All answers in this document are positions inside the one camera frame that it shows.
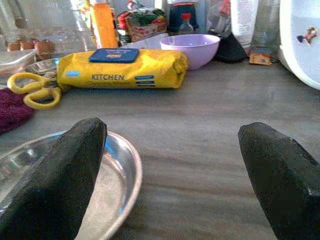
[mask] bottle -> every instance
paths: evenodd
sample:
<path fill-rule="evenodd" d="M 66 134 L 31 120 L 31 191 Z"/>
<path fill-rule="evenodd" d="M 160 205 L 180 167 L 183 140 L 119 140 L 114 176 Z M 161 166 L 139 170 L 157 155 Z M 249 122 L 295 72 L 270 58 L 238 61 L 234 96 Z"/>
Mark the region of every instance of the bottle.
<path fill-rule="evenodd" d="M 192 25 L 190 24 L 190 18 L 191 18 L 191 14 L 190 13 L 182 13 L 182 21 L 183 23 L 181 24 L 181 26 L 179 27 L 179 35 L 182 34 L 194 34 L 194 28 L 192 27 Z"/>
<path fill-rule="evenodd" d="M 232 33 L 249 55 L 259 0 L 230 0 L 230 3 Z"/>
<path fill-rule="evenodd" d="M 95 0 L 90 7 L 90 14 L 97 48 L 117 48 L 112 10 L 106 0 Z"/>
<path fill-rule="evenodd" d="M 272 54 L 277 51 L 280 35 L 280 0 L 259 1 L 252 48 L 255 52 Z"/>

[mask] yellow scissors handle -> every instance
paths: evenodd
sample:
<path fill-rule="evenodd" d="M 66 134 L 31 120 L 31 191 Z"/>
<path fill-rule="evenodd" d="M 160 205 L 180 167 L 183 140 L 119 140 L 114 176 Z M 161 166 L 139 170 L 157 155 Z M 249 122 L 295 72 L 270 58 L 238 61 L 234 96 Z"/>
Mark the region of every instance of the yellow scissors handle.
<path fill-rule="evenodd" d="M 32 79 L 35 82 L 31 82 L 24 87 L 19 87 L 16 83 L 18 79 Z M 40 76 L 30 72 L 20 72 L 12 75 L 7 82 L 7 87 L 16 94 L 26 94 L 32 91 L 43 88 L 51 80 L 48 77 Z"/>
<path fill-rule="evenodd" d="M 53 101 L 49 103 L 38 103 L 34 100 L 42 99 L 45 97 L 53 97 Z M 23 98 L 23 102 L 25 105 L 29 106 L 33 109 L 43 110 L 43 109 L 50 109 L 57 105 L 61 98 L 61 89 L 59 87 L 55 88 L 42 88 L 39 91 L 32 92 L 27 94 Z"/>

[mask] purple bowl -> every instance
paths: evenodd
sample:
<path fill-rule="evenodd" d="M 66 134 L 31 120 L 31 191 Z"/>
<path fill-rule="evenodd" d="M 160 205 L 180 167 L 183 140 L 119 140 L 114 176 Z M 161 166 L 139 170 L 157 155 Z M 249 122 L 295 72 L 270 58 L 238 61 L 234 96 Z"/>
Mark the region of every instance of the purple bowl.
<path fill-rule="evenodd" d="M 208 34 L 169 36 L 160 41 L 163 50 L 178 50 L 188 58 L 188 69 L 198 69 L 210 62 L 219 47 L 220 38 Z"/>

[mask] countertop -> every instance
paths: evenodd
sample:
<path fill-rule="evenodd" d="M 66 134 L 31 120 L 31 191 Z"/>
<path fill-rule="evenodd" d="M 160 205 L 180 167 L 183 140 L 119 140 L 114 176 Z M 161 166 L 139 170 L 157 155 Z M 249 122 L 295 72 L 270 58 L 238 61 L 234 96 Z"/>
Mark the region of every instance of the countertop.
<path fill-rule="evenodd" d="M 269 124 L 320 160 L 320 91 L 279 63 L 247 61 L 212 61 L 180 89 L 73 89 L 0 135 L 0 154 L 88 117 L 142 158 L 141 192 L 113 239 L 275 239 L 242 159 L 242 125 Z"/>

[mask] black object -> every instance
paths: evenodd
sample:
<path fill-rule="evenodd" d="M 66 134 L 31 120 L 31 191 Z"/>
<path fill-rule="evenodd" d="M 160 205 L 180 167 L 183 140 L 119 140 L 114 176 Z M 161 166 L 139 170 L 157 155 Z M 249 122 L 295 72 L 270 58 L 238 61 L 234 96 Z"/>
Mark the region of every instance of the black object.
<path fill-rule="evenodd" d="M 246 58 L 247 55 L 243 47 L 232 33 L 228 37 L 221 39 L 219 48 L 214 56 L 214 59 L 226 63 L 238 63 Z"/>
<path fill-rule="evenodd" d="M 183 24 L 182 14 L 191 14 L 189 20 L 193 27 L 193 30 L 199 28 L 197 23 L 196 8 L 192 2 L 178 3 L 170 6 L 169 13 L 169 26 L 168 31 L 172 33 L 178 33 L 181 24 Z"/>
<path fill-rule="evenodd" d="M 0 239 L 73 240 L 93 193 L 107 136 L 98 118 L 76 123 L 0 203 Z"/>
<path fill-rule="evenodd" d="M 254 192 L 280 240 L 320 239 L 320 165 L 293 138 L 255 122 L 238 133 Z"/>

